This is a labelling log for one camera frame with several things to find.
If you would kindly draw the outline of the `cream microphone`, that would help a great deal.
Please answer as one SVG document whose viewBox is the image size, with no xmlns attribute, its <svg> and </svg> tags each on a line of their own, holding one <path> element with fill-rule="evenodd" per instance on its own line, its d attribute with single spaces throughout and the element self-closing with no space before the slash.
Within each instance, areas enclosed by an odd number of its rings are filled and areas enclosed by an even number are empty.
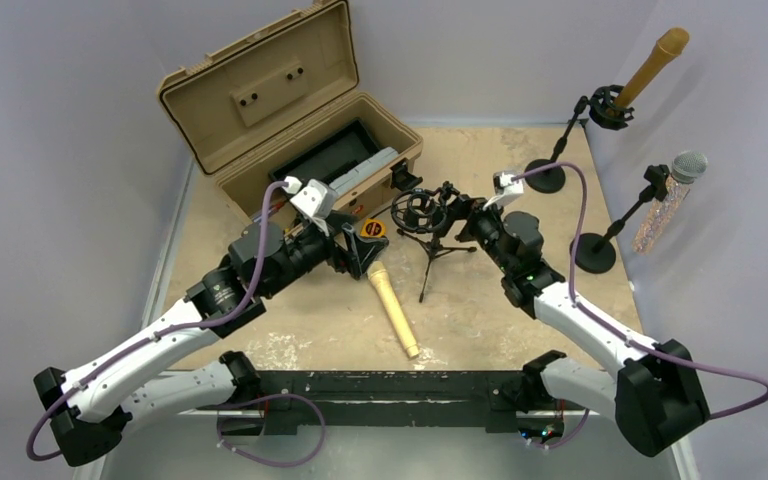
<svg viewBox="0 0 768 480">
<path fill-rule="evenodd" d="M 367 278 L 377 293 L 407 358 L 417 358 L 420 354 L 418 342 L 393 290 L 384 264 L 379 260 L 373 261 L 367 270 Z"/>
</svg>

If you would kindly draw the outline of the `black tripod microphone stand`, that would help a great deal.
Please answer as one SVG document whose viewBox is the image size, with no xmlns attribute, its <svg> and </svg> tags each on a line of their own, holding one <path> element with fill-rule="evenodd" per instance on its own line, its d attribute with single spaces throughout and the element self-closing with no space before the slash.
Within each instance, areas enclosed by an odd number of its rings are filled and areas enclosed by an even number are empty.
<svg viewBox="0 0 768 480">
<path fill-rule="evenodd" d="M 418 301 L 424 302 L 431 263 L 453 252 L 474 253 L 477 248 L 447 247 L 442 239 L 451 228 L 446 226 L 446 206 L 461 192 L 449 181 L 435 190 L 413 188 L 397 195 L 390 205 L 390 216 L 399 236 L 418 243 L 427 257 L 422 289 Z"/>
</svg>

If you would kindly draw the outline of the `brown microphone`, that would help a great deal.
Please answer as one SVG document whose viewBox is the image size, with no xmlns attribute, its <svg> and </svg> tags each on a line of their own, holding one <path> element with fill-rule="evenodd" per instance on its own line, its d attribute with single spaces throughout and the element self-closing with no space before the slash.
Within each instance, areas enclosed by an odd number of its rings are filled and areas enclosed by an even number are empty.
<svg viewBox="0 0 768 480">
<path fill-rule="evenodd" d="M 654 44 L 650 54 L 631 76 L 614 100 L 617 108 L 628 108 L 654 78 L 679 57 L 690 40 L 690 34 L 681 27 L 667 30 Z"/>
</svg>

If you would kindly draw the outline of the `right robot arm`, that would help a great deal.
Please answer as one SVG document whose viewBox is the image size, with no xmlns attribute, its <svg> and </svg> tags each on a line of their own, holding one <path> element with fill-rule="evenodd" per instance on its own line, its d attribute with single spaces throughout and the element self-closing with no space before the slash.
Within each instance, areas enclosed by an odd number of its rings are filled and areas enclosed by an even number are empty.
<svg viewBox="0 0 768 480">
<path fill-rule="evenodd" d="M 566 338 L 598 364 L 592 369 L 553 353 L 525 365 L 539 398 L 570 400 L 614 421 L 639 453 L 654 457 L 712 416 L 689 350 L 659 343 L 578 294 L 542 256 L 544 239 L 531 214 L 502 210 L 484 198 L 458 196 L 446 208 L 465 225 L 460 242 L 474 241 L 502 273 L 508 301 Z"/>
</svg>

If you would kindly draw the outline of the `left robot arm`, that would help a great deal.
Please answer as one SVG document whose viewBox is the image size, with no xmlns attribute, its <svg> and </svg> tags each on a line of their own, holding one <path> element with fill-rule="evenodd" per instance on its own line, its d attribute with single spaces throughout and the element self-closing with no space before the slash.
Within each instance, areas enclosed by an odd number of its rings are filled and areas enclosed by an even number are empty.
<svg viewBox="0 0 768 480">
<path fill-rule="evenodd" d="M 225 352 L 190 374 L 161 374 L 264 314 L 265 300 L 320 264 L 364 278 L 388 244 L 385 237 L 362 237 L 348 223 L 308 224 L 291 236 L 274 223 L 249 225 L 218 267 L 145 329 L 81 367 L 38 373 L 33 383 L 46 414 L 32 433 L 48 425 L 57 455 L 77 467 L 165 415 L 263 398 L 259 373 L 240 352 Z"/>
</svg>

